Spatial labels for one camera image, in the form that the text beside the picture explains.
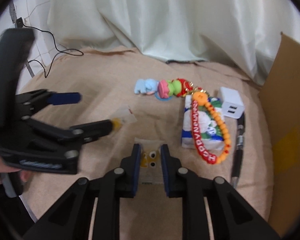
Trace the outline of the black wall plug adapter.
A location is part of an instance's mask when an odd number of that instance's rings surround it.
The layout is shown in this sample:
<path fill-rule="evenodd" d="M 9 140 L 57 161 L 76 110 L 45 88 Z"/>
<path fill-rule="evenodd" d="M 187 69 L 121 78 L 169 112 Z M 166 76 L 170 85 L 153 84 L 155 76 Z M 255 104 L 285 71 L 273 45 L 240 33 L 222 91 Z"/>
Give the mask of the black wall plug adapter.
<path fill-rule="evenodd" d="M 24 26 L 23 18 L 22 18 L 22 17 L 20 17 L 20 18 L 18 18 L 18 19 L 16 20 L 15 26 L 16 26 L 17 28 L 22 28 L 22 27 Z"/>

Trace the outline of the white usb charger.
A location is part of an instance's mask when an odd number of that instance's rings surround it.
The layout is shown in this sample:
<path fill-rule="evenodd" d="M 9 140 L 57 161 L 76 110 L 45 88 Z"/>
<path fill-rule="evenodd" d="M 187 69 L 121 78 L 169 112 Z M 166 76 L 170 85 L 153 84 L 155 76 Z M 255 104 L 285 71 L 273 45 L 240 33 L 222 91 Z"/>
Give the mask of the white usb charger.
<path fill-rule="evenodd" d="M 218 97 L 222 103 L 222 113 L 224 116 L 239 119 L 245 106 L 239 92 L 235 89 L 220 87 Z"/>

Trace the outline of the clear bag googly eye charm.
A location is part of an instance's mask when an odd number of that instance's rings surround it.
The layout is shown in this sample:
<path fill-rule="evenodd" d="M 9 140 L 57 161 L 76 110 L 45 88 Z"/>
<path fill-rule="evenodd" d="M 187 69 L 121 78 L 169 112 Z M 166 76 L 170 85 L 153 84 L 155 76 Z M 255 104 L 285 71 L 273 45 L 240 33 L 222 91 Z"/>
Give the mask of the clear bag googly eye charm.
<path fill-rule="evenodd" d="M 134 142 L 141 146 L 139 184 L 163 184 L 160 149 L 164 141 L 135 138 Z"/>

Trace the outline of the pink green red doll keychain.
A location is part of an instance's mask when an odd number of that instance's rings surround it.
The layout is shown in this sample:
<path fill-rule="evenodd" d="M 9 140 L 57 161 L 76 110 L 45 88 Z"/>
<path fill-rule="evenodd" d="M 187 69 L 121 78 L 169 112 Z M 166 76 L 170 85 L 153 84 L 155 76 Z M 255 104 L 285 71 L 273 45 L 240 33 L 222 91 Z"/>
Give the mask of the pink green red doll keychain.
<path fill-rule="evenodd" d="M 168 101 L 172 96 L 183 98 L 192 92 L 193 89 L 193 83 L 186 79 L 161 80 L 154 95 L 159 100 Z"/>

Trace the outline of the black pen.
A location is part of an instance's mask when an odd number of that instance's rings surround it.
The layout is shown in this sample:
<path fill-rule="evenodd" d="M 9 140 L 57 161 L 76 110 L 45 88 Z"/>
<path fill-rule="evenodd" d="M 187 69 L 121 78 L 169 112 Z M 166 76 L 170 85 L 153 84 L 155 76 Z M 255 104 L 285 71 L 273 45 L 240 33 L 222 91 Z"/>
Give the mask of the black pen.
<path fill-rule="evenodd" d="M 245 134 L 245 113 L 237 119 L 236 147 L 232 163 L 231 185 L 235 189 L 241 175 Z"/>

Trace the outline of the beige table cloth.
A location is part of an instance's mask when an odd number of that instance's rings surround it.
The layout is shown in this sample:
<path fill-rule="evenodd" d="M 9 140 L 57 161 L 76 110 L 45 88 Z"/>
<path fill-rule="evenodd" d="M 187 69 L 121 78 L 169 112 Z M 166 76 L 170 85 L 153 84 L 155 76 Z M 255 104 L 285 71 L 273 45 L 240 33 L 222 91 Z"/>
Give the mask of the beige table cloth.
<path fill-rule="evenodd" d="M 163 102 L 149 95 L 134 94 L 138 79 L 182 78 L 210 94 L 220 87 L 239 91 L 245 106 L 245 142 L 237 190 L 268 220 L 273 195 L 273 165 L 270 135 L 258 98 L 259 88 L 242 71 L 219 63 L 165 64 L 142 55 L 137 49 L 118 47 L 103 53 L 84 49 L 84 56 L 62 56 L 44 78 L 37 74 L 23 92 L 46 88 L 56 92 L 79 92 L 76 105 L 49 106 L 34 118 L 60 128 L 109 118 L 129 106 L 137 122 L 125 124 L 117 133 L 83 147 L 79 174 L 74 176 L 35 173 L 24 193 L 39 219 L 79 178 L 95 179 L 118 167 L 131 154 L 134 139 L 164 141 L 171 155 L 199 176 L 230 180 L 231 155 L 219 165 L 209 165 L 193 149 L 181 147 L 184 99 Z M 139 185 L 134 199 L 120 200 L 120 239 L 182 239 L 181 199 L 166 197 L 163 185 Z"/>

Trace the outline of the cardboard box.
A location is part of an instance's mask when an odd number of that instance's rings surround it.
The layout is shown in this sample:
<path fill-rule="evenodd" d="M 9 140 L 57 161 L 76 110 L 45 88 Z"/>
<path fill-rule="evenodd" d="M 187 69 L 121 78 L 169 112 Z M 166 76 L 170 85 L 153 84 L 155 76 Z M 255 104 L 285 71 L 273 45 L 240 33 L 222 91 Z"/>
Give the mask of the cardboard box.
<path fill-rule="evenodd" d="M 273 152 L 269 224 L 284 236 L 300 219 L 300 43 L 285 34 L 259 97 Z"/>

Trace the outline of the blue elephant rubber toy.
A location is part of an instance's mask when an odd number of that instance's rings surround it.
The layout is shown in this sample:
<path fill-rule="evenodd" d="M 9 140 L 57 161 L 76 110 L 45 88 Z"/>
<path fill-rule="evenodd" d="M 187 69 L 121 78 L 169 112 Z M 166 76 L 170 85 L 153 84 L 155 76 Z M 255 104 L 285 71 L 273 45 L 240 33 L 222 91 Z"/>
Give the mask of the blue elephant rubber toy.
<path fill-rule="evenodd" d="M 152 95 L 158 91 L 159 81 L 155 79 L 138 79 L 134 87 L 135 94 Z"/>

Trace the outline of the tissue pack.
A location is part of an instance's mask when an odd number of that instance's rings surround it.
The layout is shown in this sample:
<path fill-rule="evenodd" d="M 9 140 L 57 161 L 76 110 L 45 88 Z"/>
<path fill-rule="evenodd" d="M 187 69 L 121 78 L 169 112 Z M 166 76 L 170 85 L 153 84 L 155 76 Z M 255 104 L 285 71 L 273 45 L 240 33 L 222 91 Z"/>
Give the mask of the tissue pack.
<path fill-rule="evenodd" d="M 191 133 L 191 107 L 192 96 L 187 95 L 185 97 L 184 118 L 181 132 L 181 146 L 183 148 L 194 149 L 194 142 Z M 217 125 L 217 122 L 213 120 L 209 111 L 205 107 L 199 107 L 199 127 L 202 135 L 202 141 L 204 146 L 208 150 L 220 151 L 223 149 L 223 135 Z"/>

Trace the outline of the pale green curtain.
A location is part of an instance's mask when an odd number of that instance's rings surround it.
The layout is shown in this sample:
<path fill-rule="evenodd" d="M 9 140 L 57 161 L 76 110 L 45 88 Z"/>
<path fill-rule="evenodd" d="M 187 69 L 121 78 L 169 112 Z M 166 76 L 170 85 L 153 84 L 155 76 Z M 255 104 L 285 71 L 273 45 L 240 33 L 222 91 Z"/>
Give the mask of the pale green curtain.
<path fill-rule="evenodd" d="M 281 35 L 300 43 L 290 0 L 51 0 L 47 24 L 66 47 L 123 45 L 164 62 L 228 63 L 260 85 Z"/>

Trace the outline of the clear bag yellow charm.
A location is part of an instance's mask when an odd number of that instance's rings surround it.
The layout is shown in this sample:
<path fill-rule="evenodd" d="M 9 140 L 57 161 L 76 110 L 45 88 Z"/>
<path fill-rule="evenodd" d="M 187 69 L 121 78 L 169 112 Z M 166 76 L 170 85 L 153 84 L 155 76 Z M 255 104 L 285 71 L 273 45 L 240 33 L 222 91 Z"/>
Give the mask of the clear bag yellow charm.
<path fill-rule="evenodd" d="M 137 122 L 135 115 L 128 105 L 119 107 L 109 119 L 113 123 L 113 130 L 118 131 L 123 125 Z"/>

